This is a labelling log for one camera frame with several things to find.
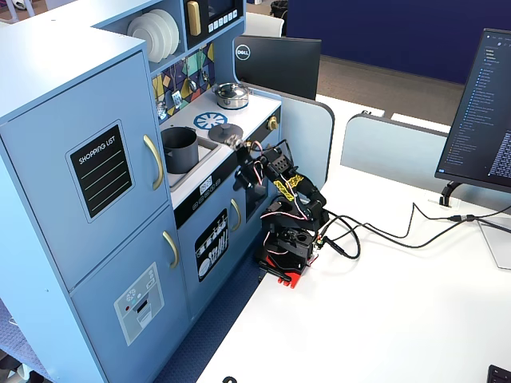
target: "blue wall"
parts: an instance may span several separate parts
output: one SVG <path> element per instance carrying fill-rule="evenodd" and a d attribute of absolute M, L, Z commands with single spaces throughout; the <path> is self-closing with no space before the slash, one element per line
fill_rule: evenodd
<path fill-rule="evenodd" d="M 511 2 L 292 0 L 287 23 L 328 56 L 464 84 L 483 28 L 511 30 Z"/>

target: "gold knob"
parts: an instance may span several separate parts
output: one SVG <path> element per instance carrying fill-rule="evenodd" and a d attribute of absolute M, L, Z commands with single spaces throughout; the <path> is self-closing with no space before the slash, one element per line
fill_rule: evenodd
<path fill-rule="evenodd" d="M 279 122 L 277 121 L 277 117 L 271 116 L 268 120 L 268 130 L 277 130 L 279 128 Z"/>

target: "pot lid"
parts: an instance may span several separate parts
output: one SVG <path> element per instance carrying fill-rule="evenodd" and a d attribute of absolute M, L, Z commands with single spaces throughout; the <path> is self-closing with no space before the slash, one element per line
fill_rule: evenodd
<path fill-rule="evenodd" d="M 241 84 L 227 83 L 218 85 L 216 95 L 229 100 L 245 100 L 248 98 L 248 88 Z"/>

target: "keyboard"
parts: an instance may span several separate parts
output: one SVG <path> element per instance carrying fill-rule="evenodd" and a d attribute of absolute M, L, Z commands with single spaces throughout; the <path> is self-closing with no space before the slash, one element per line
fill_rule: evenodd
<path fill-rule="evenodd" d="M 495 365 L 488 368 L 487 383 L 511 383 L 511 373 Z"/>

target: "ice dispenser panel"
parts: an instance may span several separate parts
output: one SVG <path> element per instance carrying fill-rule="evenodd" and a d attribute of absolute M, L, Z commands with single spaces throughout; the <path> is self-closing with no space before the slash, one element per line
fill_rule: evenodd
<path fill-rule="evenodd" d="M 164 306 L 156 263 L 115 301 L 114 306 L 126 343 L 131 345 Z"/>

